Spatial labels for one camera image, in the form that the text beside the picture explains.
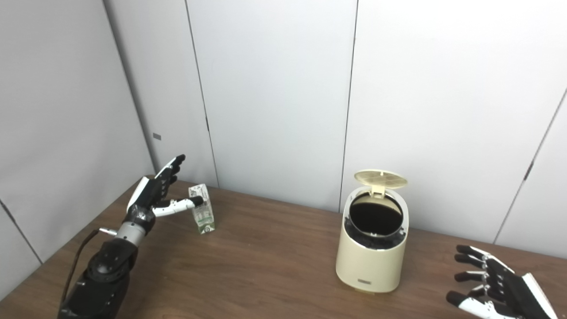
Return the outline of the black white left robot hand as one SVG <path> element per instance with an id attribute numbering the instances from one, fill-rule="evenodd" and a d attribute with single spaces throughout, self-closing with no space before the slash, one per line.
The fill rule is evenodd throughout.
<path id="1" fill-rule="evenodd" d="M 206 200 L 197 195 L 190 198 L 166 200 L 169 188 L 178 180 L 184 154 L 170 160 L 153 178 L 144 176 L 136 186 L 123 220 L 127 226 L 137 226 L 148 234 L 159 217 L 173 215 L 202 206 Z"/>

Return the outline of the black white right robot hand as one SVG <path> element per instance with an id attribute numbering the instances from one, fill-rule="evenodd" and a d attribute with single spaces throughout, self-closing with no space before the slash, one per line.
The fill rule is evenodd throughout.
<path id="1" fill-rule="evenodd" d="M 493 254 L 470 245 L 457 245 L 456 262 L 467 263 L 477 271 L 454 275 L 457 282 L 480 284 L 463 294 L 449 291 L 451 305 L 480 319 L 556 319 L 558 316 L 535 277 L 518 275 Z"/>

